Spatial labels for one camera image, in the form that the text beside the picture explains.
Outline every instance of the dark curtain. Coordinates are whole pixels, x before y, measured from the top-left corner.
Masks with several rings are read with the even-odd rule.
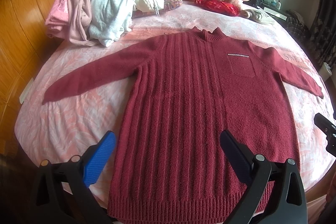
[[[320,0],[310,32],[311,56],[319,66],[326,62],[333,68],[336,64],[336,0]]]

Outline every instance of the silver bolt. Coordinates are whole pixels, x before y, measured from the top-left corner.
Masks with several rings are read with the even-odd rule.
[[[47,166],[48,165],[48,163],[49,163],[49,160],[43,160],[43,161],[41,161],[41,166]]]
[[[74,155],[74,156],[71,157],[70,160],[72,162],[78,162],[80,159],[81,159],[81,157],[79,155]]]
[[[263,155],[260,155],[260,154],[256,155],[255,158],[259,161],[264,161],[265,160],[265,157]]]
[[[287,161],[288,161],[288,163],[291,164],[291,165],[294,165],[294,164],[295,164],[295,160],[293,160],[293,159],[288,159]]]

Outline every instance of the patterned bedspread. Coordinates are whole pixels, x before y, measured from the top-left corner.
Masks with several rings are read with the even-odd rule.
[[[194,26],[208,31],[220,27],[227,36],[248,39],[264,48],[274,47],[284,59],[306,71],[322,87],[324,99],[284,83],[296,124],[303,185],[306,190],[311,188],[335,160],[325,151],[325,135],[314,126],[314,115],[320,112],[334,120],[330,97],[303,50],[278,23],[265,26],[240,17],[208,12],[187,3],[160,17],[134,19],[133,31],[108,48],[77,47],[64,41],[39,72],[16,121],[16,137],[29,158],[36,165],[43,159],[49,159],[52,163],[64,162],[72,155],[82,155],[107,130],[118,134],[133,79],[116,81],[82,95],[42,106],[44,92],[52,83],[86,63],[133,43]],[[90,186],[104,207],[108,201],[113,160],[114,157],[111,157],[98,182]]]

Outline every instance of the mauve sweater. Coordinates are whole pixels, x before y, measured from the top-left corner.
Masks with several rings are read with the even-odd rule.
[[[316,82],[274,48],[227,37],[219,28],[194,28],[84,65],[51,85],[44,103],[134,74],[108,205],[109,215],[126,224],[223,222],[246,186],[221,150],[220,133],[228,128],[253,153],[299,165],[282,81],[323,98]]]

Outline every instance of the ribbed turtleneck collar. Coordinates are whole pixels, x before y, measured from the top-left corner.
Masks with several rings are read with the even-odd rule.
[[[194,35],[196,35],[197,37],[205,40],[205,41],[216,41],[216,40],[220,40],[223,39],[225,37],[227,37],[226,35],[224,35],[221,31],[221,29],[219,27],[217,27],[216,29],[214,29],[213,32],[208,32],[207,30],[199,30],[197,27],[194,27],[190,30],[190,32]]]

